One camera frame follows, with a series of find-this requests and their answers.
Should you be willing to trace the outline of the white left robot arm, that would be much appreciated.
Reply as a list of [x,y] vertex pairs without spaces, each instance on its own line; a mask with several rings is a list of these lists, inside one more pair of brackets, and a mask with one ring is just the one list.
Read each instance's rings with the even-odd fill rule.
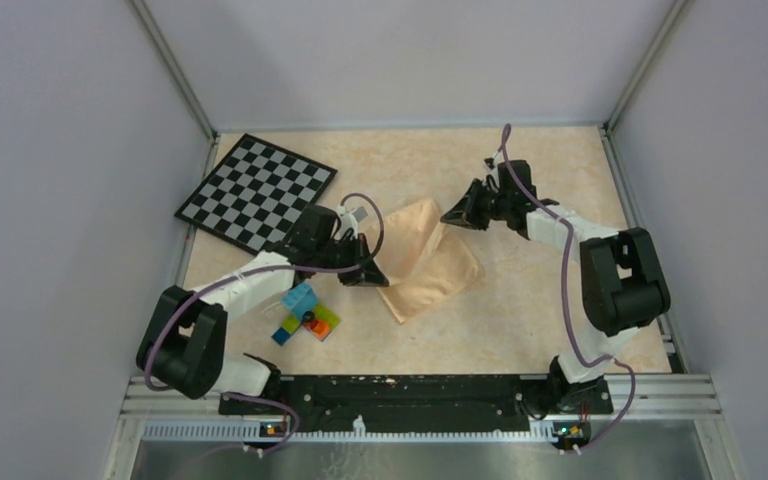
[[146,387],[190,399],[242,394],[255,412],[274,410],[281,397],[278,368],[253,355],[230,353],[228,327],[276,301],[286,320],[272,335],[275,343],[285,344],[298,330],[327,338],[339,319],[323,305],[309,278],[323,273],[336,275],[345,286],[389,284],[374,261],[383,242],[370,246],[359,227],[369,214],[383,218],[375,204],[308,207],[283,239],[243,267],[194,290],[164,290],[136,355]]

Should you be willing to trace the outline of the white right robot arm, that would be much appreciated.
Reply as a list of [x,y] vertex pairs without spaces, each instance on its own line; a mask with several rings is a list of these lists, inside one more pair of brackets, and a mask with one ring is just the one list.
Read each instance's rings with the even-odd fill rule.
[[523,238],[561,255],[561,301],[569,350],[550,365],[546,397],[560,412],[572,412],[643,328],[671,307],[671,293],[651,234],[590,222],[557,201],[537,196],[525,160],[486,162],[440,220],[470,230],[502,221]]

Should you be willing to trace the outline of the orange cloth napkin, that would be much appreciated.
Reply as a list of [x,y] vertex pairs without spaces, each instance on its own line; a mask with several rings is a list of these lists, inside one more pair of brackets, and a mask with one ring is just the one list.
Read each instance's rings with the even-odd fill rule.
[[384,237],[375,263],[389,281],[378,289],[396,322],[404,324],[479,282],[479,260],[454,229],[440,221],[438,203],[425,197],[374,222],[363,233],[374,247]]

